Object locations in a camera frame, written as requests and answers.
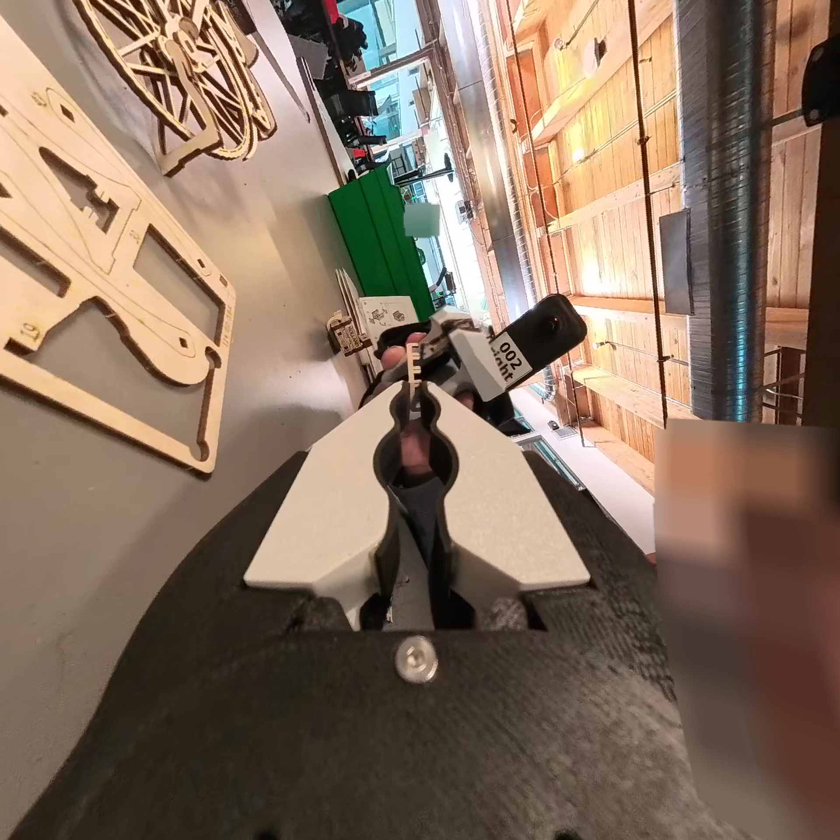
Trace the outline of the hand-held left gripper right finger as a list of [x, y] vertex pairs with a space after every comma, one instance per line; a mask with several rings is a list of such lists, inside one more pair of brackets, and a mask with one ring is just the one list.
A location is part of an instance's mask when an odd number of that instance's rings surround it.
[[577, 589], [591, 574], [521, 448], [430, 382], [429, 465], [443, 482], [428, 586], [436, 629], [472, 627], [500, 600]]

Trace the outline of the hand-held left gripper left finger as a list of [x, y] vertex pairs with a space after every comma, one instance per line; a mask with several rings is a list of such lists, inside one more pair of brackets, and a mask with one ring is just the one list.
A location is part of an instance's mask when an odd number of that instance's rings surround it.
[[249, 588], [333, 599], [354, 631], [371, 598], [390, 601], [399, 546], [389, 483], [410, 396], [407, 383], [388, 386], [310, 447], [245, 572]]

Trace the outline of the small toothed wooden piece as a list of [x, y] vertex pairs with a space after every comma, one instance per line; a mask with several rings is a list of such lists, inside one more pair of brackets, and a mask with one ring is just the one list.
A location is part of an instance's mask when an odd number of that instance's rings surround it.
[[422, 382], [422, 348], [421, 343], [425, 338], [424, 332], [412, 333], [406, 342], [406, 371], [409, 385], [409, 402], [406, 410], [406, 417], [409, 422], [418, 420], [421, 417], [419, 403], [419, 387]]

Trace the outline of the small wooden crate model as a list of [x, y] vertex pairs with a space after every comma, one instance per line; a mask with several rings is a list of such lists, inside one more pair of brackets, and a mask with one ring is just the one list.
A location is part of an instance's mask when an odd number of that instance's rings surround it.
[[351, 357], [372, 347], [370, 337], [359, 327], [351, 316], [336, 311], [326, 322], [330, 346], [335, 353]]

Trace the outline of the wooden cut-out parts sheet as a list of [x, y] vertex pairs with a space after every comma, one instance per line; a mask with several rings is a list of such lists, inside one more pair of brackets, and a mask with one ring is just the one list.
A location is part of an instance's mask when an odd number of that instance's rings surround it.
[[[2, 241], [56, 285], [43, 285], [2, 257], [2, 383], [199, 474], [213, 474], [235, 291], [53, 80], [13, 80], [2, 93], [1, 214]], [[217, 310], [212, 334], [141, 275], [137, 262], [148, 239], [210, 298]], [[25, 358], [88, 303], [103, 310], [151, 373], [172, 385], [203, 387], [197, 454]]]

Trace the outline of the wooden bicycle model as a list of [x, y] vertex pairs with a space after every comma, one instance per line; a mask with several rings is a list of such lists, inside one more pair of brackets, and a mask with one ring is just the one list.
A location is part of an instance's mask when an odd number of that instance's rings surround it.
[[173, 177], [207, 155], [246, 161], [277, 131], [253, 72], [256, 27], [244, 2], [76, 1], [113, 68], [156, 121]]

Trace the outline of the person's right hand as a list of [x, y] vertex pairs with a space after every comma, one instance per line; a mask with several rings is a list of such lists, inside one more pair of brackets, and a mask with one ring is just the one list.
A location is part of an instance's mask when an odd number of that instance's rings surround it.
[[375, 385], [373, 396], [382, 394], [387, 388], [393, 384], [407, 383], [408, 394], [409, 385], [407, 381], [406, 371], [406, 351], [403, 348], [389, 348], [383, 355], [382, 367], [383, 372]]

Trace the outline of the white instruction paper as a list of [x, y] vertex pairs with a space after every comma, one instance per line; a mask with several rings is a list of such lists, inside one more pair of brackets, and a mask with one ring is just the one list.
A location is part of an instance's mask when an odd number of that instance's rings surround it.
[[358, 303], [362, 326], [373, 344], [377, 344], [388, 329], [418, 322], [409, 296], [360, 297]]

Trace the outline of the green plastic bin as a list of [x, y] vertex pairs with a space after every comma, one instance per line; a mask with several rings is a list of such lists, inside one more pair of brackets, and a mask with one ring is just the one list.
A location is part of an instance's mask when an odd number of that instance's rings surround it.
[[328, 199], [360, 296], [408, 297], [418, 320], [428, 320], [434, 304], [415, 239], [405, 232], [405, 203], [391, 169], [381, 166], [359, 175]]

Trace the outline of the metal ventilation duct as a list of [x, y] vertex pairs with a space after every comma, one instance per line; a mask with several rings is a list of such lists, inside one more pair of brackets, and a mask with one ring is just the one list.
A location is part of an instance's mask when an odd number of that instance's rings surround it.
[[674, 12], [690, 405], [700, 419], [759, 423], [776, 2], [678, 1]]

